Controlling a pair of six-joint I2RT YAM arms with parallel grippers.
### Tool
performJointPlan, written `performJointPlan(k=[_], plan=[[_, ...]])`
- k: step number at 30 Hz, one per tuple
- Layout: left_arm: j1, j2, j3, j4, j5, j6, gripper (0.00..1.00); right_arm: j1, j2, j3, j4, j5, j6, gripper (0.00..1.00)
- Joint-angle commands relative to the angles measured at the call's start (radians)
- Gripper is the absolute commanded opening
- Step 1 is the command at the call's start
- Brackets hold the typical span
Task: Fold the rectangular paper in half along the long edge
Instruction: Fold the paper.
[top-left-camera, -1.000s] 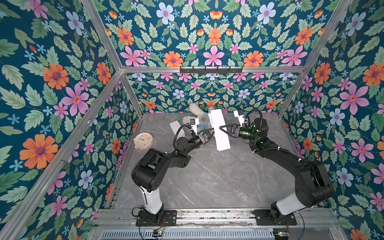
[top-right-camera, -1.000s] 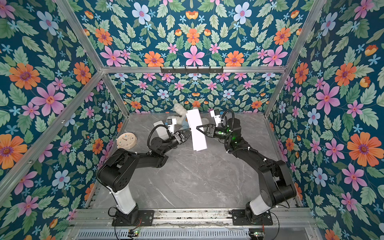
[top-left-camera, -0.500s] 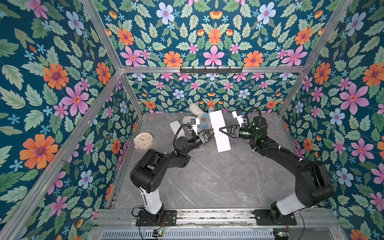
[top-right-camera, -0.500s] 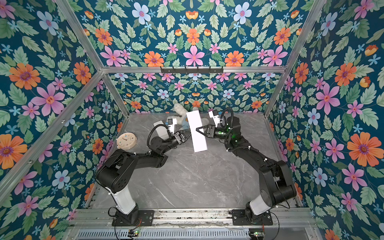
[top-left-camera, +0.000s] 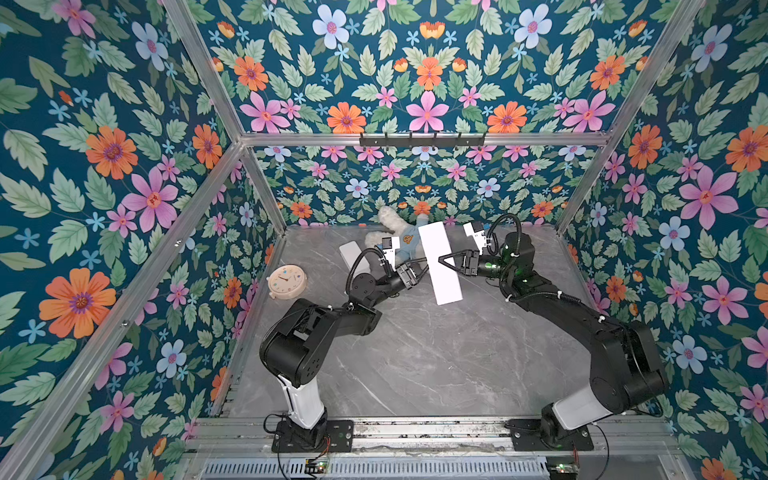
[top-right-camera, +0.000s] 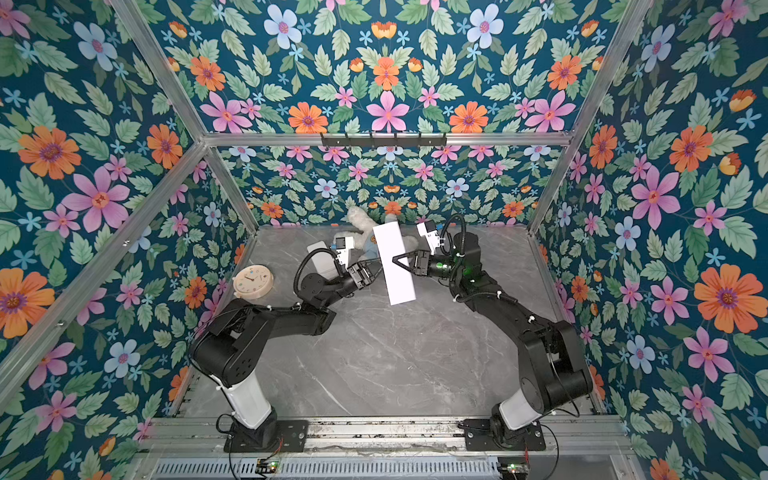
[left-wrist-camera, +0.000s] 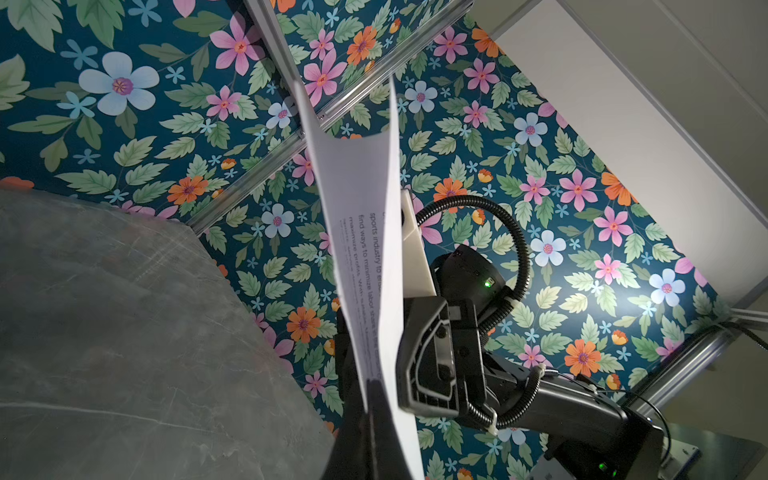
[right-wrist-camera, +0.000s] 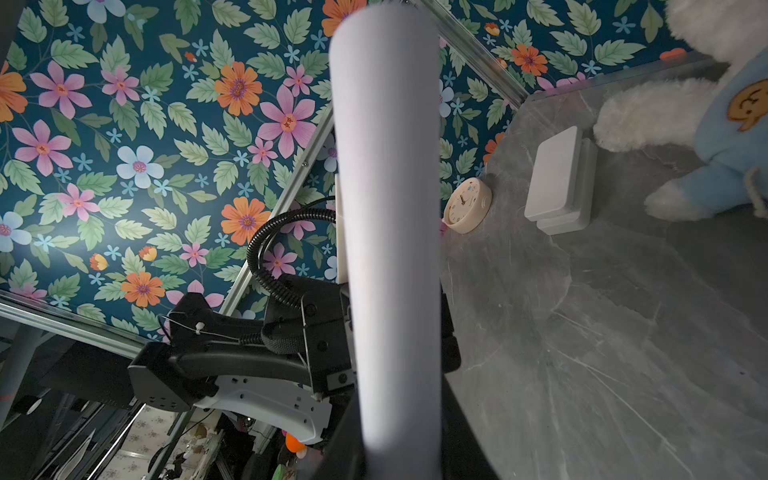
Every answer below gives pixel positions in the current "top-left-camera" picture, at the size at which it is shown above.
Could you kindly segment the white printed paper sheet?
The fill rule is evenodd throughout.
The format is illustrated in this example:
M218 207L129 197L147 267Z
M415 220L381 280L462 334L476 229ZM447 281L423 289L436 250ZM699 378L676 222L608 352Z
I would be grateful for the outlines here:
M440 262L440 257L452 252L442 223L429 223L419 227L419 235L429 267L435 301L447 305L463 299L458 274Z

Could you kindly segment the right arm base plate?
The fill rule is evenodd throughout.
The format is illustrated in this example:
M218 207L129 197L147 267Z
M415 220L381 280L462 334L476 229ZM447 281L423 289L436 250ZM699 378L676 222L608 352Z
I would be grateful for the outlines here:
M582 426L564 430L551 419L509 419L509 430L516 451L592 451L594 443L588 429Z

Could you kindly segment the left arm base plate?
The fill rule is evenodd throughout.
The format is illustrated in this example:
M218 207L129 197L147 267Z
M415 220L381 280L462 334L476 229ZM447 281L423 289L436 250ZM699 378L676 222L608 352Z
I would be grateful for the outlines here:
M290 419L281 419L274 433L273 453L349 453L355 423L352 420L321 419L312 429L303 429Z

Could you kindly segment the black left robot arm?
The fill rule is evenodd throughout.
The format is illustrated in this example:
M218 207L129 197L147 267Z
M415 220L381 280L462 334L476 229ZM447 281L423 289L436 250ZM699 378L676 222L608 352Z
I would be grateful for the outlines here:
M343 305L323 306L300 298L271 327L261 343L260 360L281 385L292 427L312 433L325 428L327 408L316 377L334 340L371 334L382 317L378 305L416 287L428 272L423 259L397 268L386 265L379 278L350 272Z

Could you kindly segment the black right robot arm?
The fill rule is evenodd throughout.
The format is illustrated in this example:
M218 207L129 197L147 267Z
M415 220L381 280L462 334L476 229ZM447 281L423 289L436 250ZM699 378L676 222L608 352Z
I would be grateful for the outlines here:
M552 450L569 448L585 426L633 410L666 392L669 383L650 328L618 319L565 293L534 268L530 237L510 232L504 243L483 254L465 249L438 257L465 277L496 279L504 300L538 315L576 339L590 354L585 387L542 408L536 427L506 427Z

